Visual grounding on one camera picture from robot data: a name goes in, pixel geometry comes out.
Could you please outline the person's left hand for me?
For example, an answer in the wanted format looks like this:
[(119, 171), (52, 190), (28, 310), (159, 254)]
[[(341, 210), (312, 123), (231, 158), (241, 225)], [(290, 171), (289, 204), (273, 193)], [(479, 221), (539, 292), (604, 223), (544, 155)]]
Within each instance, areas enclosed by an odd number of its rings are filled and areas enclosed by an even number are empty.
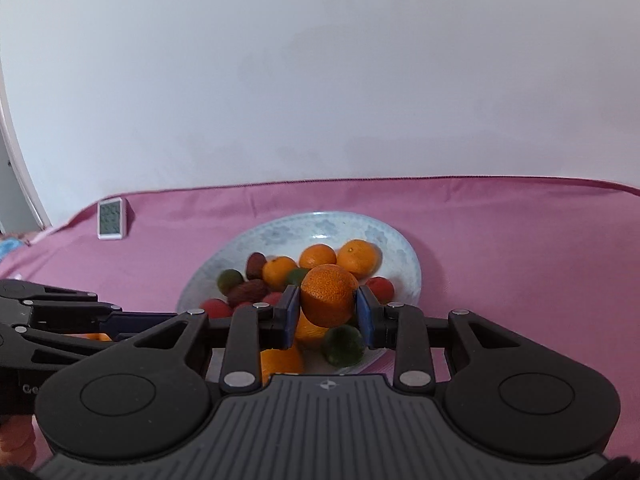
[(0, 464), (29, 469), (36, 460), (32, 416), (11, 416), (0, 427)]

